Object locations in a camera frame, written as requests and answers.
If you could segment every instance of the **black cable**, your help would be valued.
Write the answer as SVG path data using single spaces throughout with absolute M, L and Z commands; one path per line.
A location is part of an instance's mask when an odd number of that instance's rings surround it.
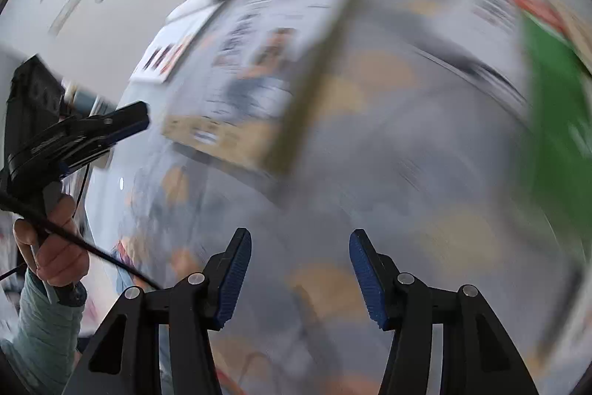
M 7 271 L 3 275 L 0 275 L 0 281 L 2 281 L 4 278 L 8 278 L 10 275 L 16 273 L 17 271 L 19 271 L 21 268 L 24 268 L 25 266 L 27 266 L 26 262 L 22 262 L 20 265 L 13 268 L 12 270 Z
M 35 210 L 32 210 L 25 203 L 22 203 L 21 201 L 17 200 L 16 198 L 11 197 L 5 191 L 0 191 L 0 205 L 5 207 L 7 210 L 10 210 L 14 213 L 20 214 L 20 216 L 22 216 L 23 218 L 25 218 L 26 220 L 31 222 L 31 224 L 33 226 L 40 227 L 40 228 L 44 229 L 47 233 L 55 233 L 58 236 L 61 236 L 62 238 L 64 238 L 64 240 L 69 241 L 69 243 L 72 243 L 72 244 L 75 244 L 76 246 L 84 248 L 89 253 L 92 253 L 93 255 L 98 256 L 99 258 L 105 260 L 106 262 L 111 263 L 112 265 L 115 265 L 118 268 L 122 268 L 123 270 L 127 271 L 130 275 L 134 275 L 135 277 L 138 277 L 140 280 L 147 283 L 152 288 L 161 289 L 161 287 L 158 285 L 158 283 L 156 283 L 155 281 L 153 281 L 152 279 L 150 279 L 146 275 L 143 275 L 135 268 L 126 265 L 125 263 L 119 261 L 116 258 L 113 258 L 111 255 L 109 255 L 108 253 L 105 253 L 103 250 L 97 248 L 96 246 L 93 246 L 90 243 L 87 243 L 85 240 L 83 240 L 82 238 L 79 238 L 75 234 L 72 234 L 71 232 L 66 231 L 61 226 L 58 226 L 57 224 L 52 223 L 44 216 L 41 216 L 39 213 L 37 213 Z
M 76 208 L 74 209 L 74 214 L 78 211 L 78 205 L 80 204 L 80 200 L 82 199 L 82 194 L 84 193 L 84 188 L 87 184 L 87 177 L 88 171 L 90 170 L 91 165 L 87 164 L 87 169 L 84 171 L 84 177 L 82 178 L 82 185 L 80 186 L 80 191 L 78 192 L 78 199 L 76 200 Z

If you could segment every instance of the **blue object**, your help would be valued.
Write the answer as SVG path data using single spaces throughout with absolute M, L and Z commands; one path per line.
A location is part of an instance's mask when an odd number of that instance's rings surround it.
M 356 272 L 368 314 L 378 323 L 381 330 L 384 330 L 387 324 L 384 290 L 355 232 L 349 237 L 349 259 Z
M 239 293 L 241 292 L 241 286 L 243 285 L 250 259 L 251 235 L 246 231 L 243 239 L 240 241 L 239 247 L 236 249 L 235 256 L 230 262 L 230 267 L 220 287 L 218 311 L 214 316 L 220 327 L 223 327 L 224 323 L 230 320 L 232 314 L 235 312 L 236 302 L 239 299 Z

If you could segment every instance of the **table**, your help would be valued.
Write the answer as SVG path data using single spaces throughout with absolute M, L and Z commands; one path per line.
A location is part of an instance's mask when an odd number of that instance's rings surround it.
M 477 286 L 533 368 L 572 266 L 508 214 L 524 124 L 415 47 L 447 0 L 360 0 L 324 107 L 281 183 L 161 135 L 184 80 L 244 1 L 229 2 L 168 84 L 128 85 L 120 105 L 147 102 L 152 123 L 93 172 L 86 209 L 97 245 L 171 286 L 247 227 L 253 255 L 235 315 L 211 333 L 218 367 L 245 393 L 377 393 L 392 334 L 369 319 L 349 262 L 359 227 L 427 285 Z M 133 283 L 110 275 L 119 291 Z M 429 393 L 438 387 L 432 378 Z

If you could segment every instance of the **green sleeve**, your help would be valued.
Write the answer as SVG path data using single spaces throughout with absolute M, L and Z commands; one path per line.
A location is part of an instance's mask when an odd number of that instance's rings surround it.
M 17 333 L 12 342 L 1 340 L 0 347 L 31 394 L 60 395 L 72 373 L 84 303 L 52 305 L 36 280 L 27 270 Z

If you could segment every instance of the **silver screw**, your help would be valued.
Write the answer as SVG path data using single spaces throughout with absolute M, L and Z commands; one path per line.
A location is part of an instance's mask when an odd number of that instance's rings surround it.
M 189 278 L 187 279 L 189 285 L 199 285 L 200 283 L 203 283 L 204 280 L 205 276 L 202 273 L 193 273 L 192 275 L 189 275 Z
M 411 273 L 399 273 L 399 276 L 397 277 L 397 281 L 401 285 L 413 285 L 413 282 L 415 281 L 415 277 Z
M 462 292 L 467 295 L 468 297 L 475 297 L 479 294 L 479 290 L 476 289 L 473 285 L 465 285 L 462 288 Z
M 127 299 L 134 299 L 140 294 L 140 288 L 138 287 L 131 287 L 125 291 L 125 297 Z

